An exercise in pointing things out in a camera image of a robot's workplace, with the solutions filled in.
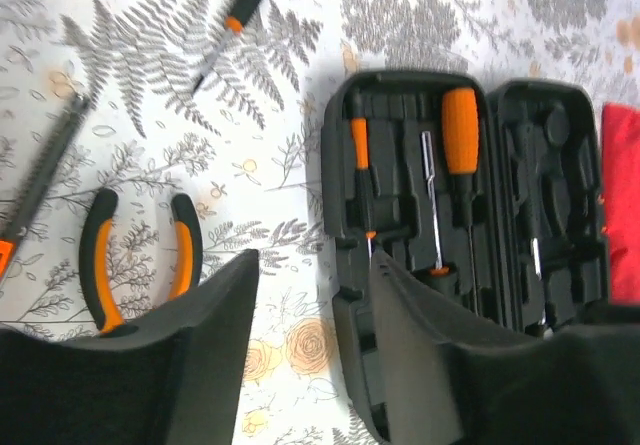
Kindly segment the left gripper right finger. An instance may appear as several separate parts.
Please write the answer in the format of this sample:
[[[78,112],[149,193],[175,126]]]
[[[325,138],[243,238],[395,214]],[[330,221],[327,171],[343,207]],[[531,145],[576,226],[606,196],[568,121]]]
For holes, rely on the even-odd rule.
[[[534,338],[423,285],[384,252],[370,298],[395,444],[635,444],[639,310],[597,303]]]

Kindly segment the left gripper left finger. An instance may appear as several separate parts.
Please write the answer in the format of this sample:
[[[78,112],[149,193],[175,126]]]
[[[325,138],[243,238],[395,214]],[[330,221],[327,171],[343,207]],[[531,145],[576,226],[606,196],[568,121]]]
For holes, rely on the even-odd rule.
[[[62,342],[1,332],[5,444],[228,444],[259,282],[246,250],[112,332]]]

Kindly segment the black orange handle screwdriver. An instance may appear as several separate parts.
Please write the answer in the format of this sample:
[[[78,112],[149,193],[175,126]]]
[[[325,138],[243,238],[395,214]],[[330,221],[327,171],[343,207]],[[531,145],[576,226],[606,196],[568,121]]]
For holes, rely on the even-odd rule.
[[[435,189],[435,159],[433,154],[432,135],[429,131],[423,131],[420,134],[421,149],[424,164],[424,179],[426,182],[427,194],[431,204],[431,215],[434,232],[434,245],[436,251],[436,259],[434,266],[429,270],[426,283],[433,289],[442,294],[449,293],[453,290],[456,278],[452,270],[445,265],[443,261],[441,237],[439,227],[439,216],[437,208],[437,198]]]

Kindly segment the black plastic tool case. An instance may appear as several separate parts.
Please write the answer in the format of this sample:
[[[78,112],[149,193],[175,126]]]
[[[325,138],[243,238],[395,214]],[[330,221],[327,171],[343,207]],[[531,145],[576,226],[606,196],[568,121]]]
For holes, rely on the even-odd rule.
[[[579,86],[511,79],[485,91],[464,74],[359,72],[326,106],[320,157],[345,384],[382,443],[374,252],[529,336],[576,322],[611,294],[595,114]]]

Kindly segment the small precision screwdriver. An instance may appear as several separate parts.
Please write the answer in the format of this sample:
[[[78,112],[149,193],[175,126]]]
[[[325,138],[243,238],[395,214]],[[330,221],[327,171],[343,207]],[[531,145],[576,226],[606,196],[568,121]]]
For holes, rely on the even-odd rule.
[[[371,259],[374,249],[373,243],[376,236],[376,227],[374,220],[373,184],[370,173],[367,120],[365,118],[353,118],[351,120],[351,133],[355,147],[356,192],[360,205],[363,229],[367,240],[368,258]]]
[[[221,38],[213,51],[207,55],[206,61],[194,82],[192,88],[193,93],[201,87],[231,38],[234,35],[242,33],[245,26],[258,9],[261,1],[262,0],[234,0],[224,21],[224,30]]]

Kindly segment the large orange screwdriver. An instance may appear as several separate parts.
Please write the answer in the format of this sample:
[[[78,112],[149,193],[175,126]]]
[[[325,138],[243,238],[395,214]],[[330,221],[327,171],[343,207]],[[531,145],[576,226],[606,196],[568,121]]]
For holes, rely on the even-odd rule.
[[[447,91],[441,106],[442,138],[445,160],[467,231],[471,258],[473,253],[473,179],[479,163],[479,117],[475,90],[460,87]]]

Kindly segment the claw hammer black handle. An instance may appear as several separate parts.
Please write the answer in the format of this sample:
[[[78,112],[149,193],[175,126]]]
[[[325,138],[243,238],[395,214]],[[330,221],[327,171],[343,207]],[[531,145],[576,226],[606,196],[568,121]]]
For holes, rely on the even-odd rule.
[[[522,167],[526,182],[526,197],[523,199],[524,223],[527,227],[527,239],[529,250],[533,260],[533,268],[541,285],[543,304],[541,319],[538,328],[542,333],[548,329],[546,313],[546,290],[544,287],[542,264],[540,256],[539,238],[541,229],[541,197],[539,193],[539,181],[536,171],[537,156],[534,137],[534,124],[530,121],[521,121],[511,127],[514,150],[518,156],[519,165]]]

